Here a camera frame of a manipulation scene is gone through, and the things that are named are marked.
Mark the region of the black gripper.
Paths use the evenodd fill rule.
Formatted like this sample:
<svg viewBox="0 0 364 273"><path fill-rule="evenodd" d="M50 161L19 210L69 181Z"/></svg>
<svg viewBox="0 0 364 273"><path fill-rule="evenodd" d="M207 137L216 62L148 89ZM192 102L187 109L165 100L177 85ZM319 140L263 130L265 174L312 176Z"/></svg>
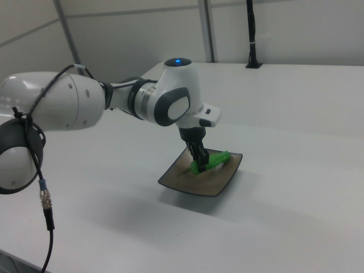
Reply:
<svg viewBox="0 0 364 273"><path fill-rule="evenodd" d="M193 160L197 162L199 172L206 171L206 165L209 163L209 153L202 143L206 135L206 129L204 127L179 128L179 133L181 139L187 145Z"/></svg>

